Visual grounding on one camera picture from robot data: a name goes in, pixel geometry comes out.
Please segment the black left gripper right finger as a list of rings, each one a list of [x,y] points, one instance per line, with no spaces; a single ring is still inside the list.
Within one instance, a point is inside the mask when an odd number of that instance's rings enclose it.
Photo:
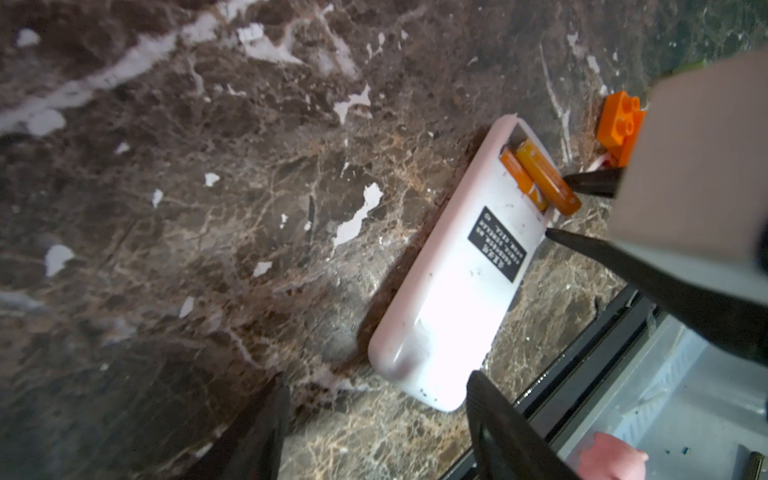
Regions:
[[[466,412],[480,479],[578,479],[480,371],[468,379]]]

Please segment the orange AA battery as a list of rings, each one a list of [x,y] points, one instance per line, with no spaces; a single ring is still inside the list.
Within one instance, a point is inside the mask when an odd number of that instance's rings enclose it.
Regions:
[[[572,215],[580,209],[580,200],[532,139],[524,140],[514,155],[546,199],[562,215]]]
[[[516,181],[519,190],[532,201],[540,212],[545,212],[548,208],[546,198],[513,153],[508,148],[504,148],[499,159],[512,178]]]

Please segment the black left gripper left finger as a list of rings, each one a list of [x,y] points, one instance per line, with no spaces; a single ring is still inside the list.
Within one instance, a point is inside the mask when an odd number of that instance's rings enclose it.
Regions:
[[[183,479],[276,479],[290,423],[291,392],[281,374],[257,392]]]

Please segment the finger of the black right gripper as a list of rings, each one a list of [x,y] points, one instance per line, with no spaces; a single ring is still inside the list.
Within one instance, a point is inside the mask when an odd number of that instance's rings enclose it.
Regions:
[[[570,174],[564,177],[565,183],[577,194],[614,198],[618,192],[624,168],[612,168]]]
[[[686,283],[602,239],[553,228],[545,236],[620,276],[715,347],[767,364],[765,305]]]

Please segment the white red remote control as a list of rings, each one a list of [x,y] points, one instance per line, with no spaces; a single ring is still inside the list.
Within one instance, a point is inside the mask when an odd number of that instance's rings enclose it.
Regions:
[[[465,401],[557,214],[502,162],[524,140],[546,150],[518,115],[494,122],[368,345],[379,375],[439,411]]]

